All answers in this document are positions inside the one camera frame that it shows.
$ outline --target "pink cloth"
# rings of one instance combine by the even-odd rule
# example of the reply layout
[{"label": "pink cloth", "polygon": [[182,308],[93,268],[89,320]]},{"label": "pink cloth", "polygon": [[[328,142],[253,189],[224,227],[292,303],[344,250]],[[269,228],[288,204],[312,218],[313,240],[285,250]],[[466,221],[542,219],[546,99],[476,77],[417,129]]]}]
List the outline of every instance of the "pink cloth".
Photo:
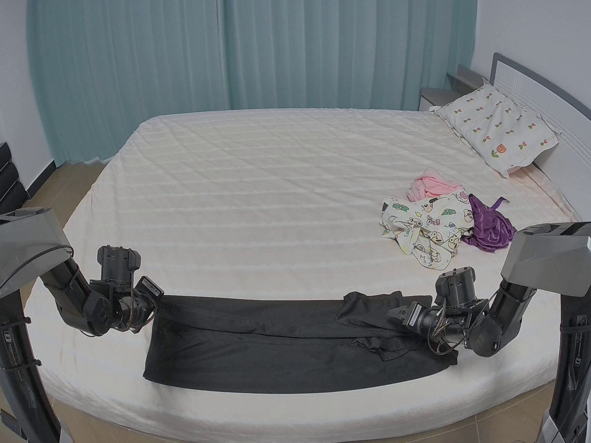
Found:
[{"label": "pink cloth", "polygon": [[446,181],[438,172],[427,169],[421,177],[410,184],[407,197],[411,202],[418,202],[427,197],[451,194],[459,188],[462,186],[452,181]]}]

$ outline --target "gray nightstand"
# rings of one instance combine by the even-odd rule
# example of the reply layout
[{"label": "gray nightstand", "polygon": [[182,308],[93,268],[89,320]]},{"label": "gray nightstand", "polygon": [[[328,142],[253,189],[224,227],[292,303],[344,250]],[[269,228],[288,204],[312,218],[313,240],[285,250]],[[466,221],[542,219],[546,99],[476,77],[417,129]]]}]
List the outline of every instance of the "gray nightstand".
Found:
[{"label": "gray nightstand", "polygon": [[457,66],[457,73],[447,73],[450,89],[421,89],[419,111],[427,110],[433,105],[446,105],[458,97],[482,87],[482,76],[462,65]]}]

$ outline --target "folded black clothing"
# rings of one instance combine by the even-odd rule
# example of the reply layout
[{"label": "folded black clothing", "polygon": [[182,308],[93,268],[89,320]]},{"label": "folded black clothing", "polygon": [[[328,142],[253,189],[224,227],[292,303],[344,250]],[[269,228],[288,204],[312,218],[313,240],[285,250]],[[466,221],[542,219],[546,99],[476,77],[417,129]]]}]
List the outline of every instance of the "folded black clothing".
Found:
[{"label": "folded black clothing", "polygon": [[387,316],[431,296],[401,292],[343,300],[244,300],[165,295],[144,378],[187,389],[316,393],[418,379],[457,363]]}]

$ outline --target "floor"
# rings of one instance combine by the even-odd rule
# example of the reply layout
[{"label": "floor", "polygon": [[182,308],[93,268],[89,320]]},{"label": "floor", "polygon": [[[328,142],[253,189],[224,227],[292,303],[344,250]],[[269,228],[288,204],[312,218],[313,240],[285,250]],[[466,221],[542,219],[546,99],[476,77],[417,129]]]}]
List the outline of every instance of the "floor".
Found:
[{"label": "floor", "polygon": [[[103,164],[65,164],[43,184],[39,192],[26,206],[51,207],[60,223],[66,224],[70,215],[90,189],[103,169]],[[33,285],[21,290],[23,302],[29,297]],[[485,412],[473,415],[461,422],[437,430],[417,433],[407,437],[380,440],[382,443],[532,443],[537,437],[544,410],[550,405],[554,383],[519,395]],[[80,410],[50,397],[55,413],[70,429],[76,443],[161,443],[173,441],[152,437],[133,430],[101,421]],[[0,408],[11,413],[10,407],[0,392]],[[21,443],[20,439],[0,424],[2,443]]]}]

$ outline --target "mattress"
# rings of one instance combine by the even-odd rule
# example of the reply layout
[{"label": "mattress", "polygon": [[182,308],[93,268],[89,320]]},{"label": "mattress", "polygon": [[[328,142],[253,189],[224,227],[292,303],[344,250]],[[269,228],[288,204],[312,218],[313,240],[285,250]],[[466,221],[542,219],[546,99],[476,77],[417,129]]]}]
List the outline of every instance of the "mattress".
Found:
[{"label": "mattress", "polygon": [[[108,163],[65,231],[87,277],[96,250],[142,256],[139,275],[166,293],[248,299],[339,299],[400,290],[434,295],[438,271],[382,238],[382,199],[404,197],[431,167],[517,227],[572,219],[543,177],[501,178],[428,112],[286,109],[159,116]],[[553,199],[544,192],[552,191]],[[461,244],[476,291],[498,288],[506,250]],[[492,358],[460,349],[458,364],[418,380],[335,393],[207,392],[142,378],[151,324],[138,335],[87,338],[66,326],[38,281],[26,304],[47,391],[101,419],[195,442],[338,442],[451,424],[554,378],[558,295],[539,291],[521,333]]]}]

